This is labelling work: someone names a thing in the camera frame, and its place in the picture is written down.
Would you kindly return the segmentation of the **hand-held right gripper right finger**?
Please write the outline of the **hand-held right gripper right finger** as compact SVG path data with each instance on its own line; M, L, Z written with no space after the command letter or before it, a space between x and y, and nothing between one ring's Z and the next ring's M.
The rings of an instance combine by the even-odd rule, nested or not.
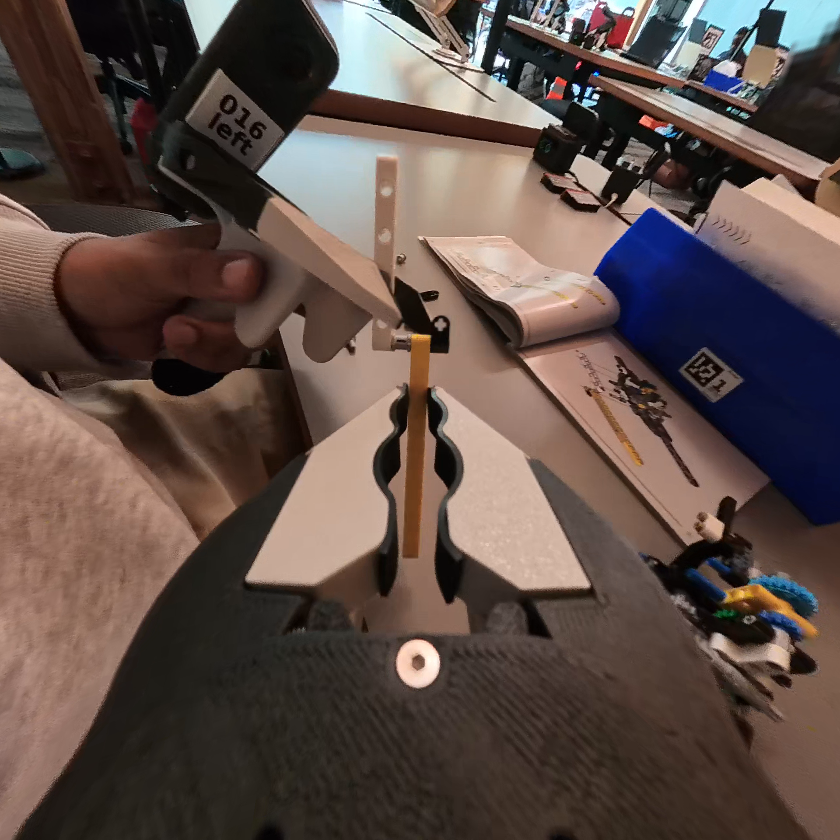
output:
M504 602L590 595L535 462L442 388L428 391L427 419L445 486L434 550L444 601L487 617Z

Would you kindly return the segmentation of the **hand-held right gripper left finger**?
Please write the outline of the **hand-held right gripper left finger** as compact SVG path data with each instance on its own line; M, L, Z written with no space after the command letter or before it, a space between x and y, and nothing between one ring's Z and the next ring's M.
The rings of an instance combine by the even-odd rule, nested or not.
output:
M390 594L398 565L396 500L407 387L392 389L306 456L245 577L248 586L341 602Z

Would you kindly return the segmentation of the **white lego beam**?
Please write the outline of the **white lego beam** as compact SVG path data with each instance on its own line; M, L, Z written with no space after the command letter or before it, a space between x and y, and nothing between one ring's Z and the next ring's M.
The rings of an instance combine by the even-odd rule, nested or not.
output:
M396 188L398 160L394 155L381 154L375 164L374 196L374 262L386 286L388 300L394 313L387 318L374 317L372 324L373 351L395 349L396 334L403 317L396 303Z

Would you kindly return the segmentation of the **black lego connector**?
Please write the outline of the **black lego connector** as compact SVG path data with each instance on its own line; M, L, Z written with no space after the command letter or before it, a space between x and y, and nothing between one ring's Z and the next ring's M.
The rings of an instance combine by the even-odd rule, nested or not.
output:
M402 317L402 326L411 333L430 339L431 354L447 354L450 345L450 320L444 315L432 318L426 310L424 293L394 279L394 300Z

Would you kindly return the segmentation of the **yellow lego beam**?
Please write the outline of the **yellow lego beam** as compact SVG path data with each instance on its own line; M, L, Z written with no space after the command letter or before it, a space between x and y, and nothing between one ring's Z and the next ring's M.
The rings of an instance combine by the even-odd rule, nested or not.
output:
M421 552L430 336L413 333L409 352L411 358L407 390L402 556L414 560Z

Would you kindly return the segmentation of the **person's left forearm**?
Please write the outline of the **person's left forearm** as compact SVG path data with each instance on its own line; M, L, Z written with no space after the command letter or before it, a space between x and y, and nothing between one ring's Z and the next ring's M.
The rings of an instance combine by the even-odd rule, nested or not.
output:
M54 281L73 246L98 234L49 229L26 207L1 196L1 357L17 371L101 372L60 309Z

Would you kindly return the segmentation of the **multicoloured lego assembly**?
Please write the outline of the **multicoloured lego assembly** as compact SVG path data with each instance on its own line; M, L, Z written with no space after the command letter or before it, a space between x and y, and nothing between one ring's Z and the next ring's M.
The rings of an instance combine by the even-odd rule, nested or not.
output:
M789 689L795 676L818 670L802 647L818 635L812 622L818 601L789 576L762 573L752 543L733 529L737 511L736 500L724 497L715 513L698 513L698 540L674 559L665 562L649 553L640 558L691 626L750 745L750 712L781 721L774 688Z

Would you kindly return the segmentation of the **person's left hand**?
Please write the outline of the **person's left hand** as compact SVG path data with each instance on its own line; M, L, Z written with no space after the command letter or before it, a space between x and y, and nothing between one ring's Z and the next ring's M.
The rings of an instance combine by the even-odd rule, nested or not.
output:
M217 224L199 224L82 240L60 260L56 300L103 361L151 362L166 352L204 371L235 371L249 351L233 323L186 314L192 300L238 306L258 297L263 264L220 249L220 237Z

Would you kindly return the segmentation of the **folded instruction booklet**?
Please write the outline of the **folded instruction booklet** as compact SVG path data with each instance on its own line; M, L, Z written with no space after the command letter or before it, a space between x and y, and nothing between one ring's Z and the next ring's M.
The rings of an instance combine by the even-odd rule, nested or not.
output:
M545 266L510 237L420 240L515 350L607 329L620 318L618 300L596 276Z

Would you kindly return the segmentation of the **white tag with black print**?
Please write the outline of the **white tag with black print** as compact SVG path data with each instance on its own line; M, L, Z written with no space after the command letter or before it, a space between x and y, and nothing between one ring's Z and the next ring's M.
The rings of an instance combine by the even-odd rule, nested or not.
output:
M709 402L717 403L742 383L743 378L709 348L700 348L679 367L679 373Z

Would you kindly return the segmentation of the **blue plastic bin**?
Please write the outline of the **blue plastic bin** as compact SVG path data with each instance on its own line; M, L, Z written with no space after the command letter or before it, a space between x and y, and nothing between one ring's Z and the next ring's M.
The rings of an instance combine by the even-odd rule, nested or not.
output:
M616 330L808 521L839 520L839 342L697 236L649 209L595 275ZM709 348L744 380L709 402L679 373Z

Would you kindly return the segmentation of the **black power adapter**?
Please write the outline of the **black power adapter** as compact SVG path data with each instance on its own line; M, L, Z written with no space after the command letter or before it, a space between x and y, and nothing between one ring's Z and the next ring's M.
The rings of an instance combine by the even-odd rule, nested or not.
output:
M602 204L605 207L624 205L627 198L643 180L644 169L640 164L624 158L619 159L599 194Z

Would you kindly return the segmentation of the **long wooden table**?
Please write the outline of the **long wooden table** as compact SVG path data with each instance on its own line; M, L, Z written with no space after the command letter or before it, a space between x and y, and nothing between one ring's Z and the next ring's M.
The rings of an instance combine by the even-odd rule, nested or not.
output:
M784 175L810 193L829 171L827 161L757 131L748 121L667 92L683 88L682 80L614 54L572 45L518 17L507 20L500 50L510 60L511 88L518 86L528 62L568 85L598 90L596 124L583 154L591 159L604 154L602 164L608 169L630 140L653 150L664 147L666 138L641 124L642 117L650 117L675 127L674 159L698 175L715 175L733 162L736 173L747 167L749 172Z

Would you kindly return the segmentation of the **white cardboard box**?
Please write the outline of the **white cardboard box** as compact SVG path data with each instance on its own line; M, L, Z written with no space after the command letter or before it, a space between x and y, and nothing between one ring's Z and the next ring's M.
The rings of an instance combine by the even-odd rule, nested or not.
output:
M838 330L838 218L794 189L722 183L695 235L798 309Z

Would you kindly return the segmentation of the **wooden post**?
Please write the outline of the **wooden post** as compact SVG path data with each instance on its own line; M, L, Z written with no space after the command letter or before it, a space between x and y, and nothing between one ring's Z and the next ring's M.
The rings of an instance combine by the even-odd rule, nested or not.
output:
M2 1L1 38L72 196L133 205L137 193L67 4Z

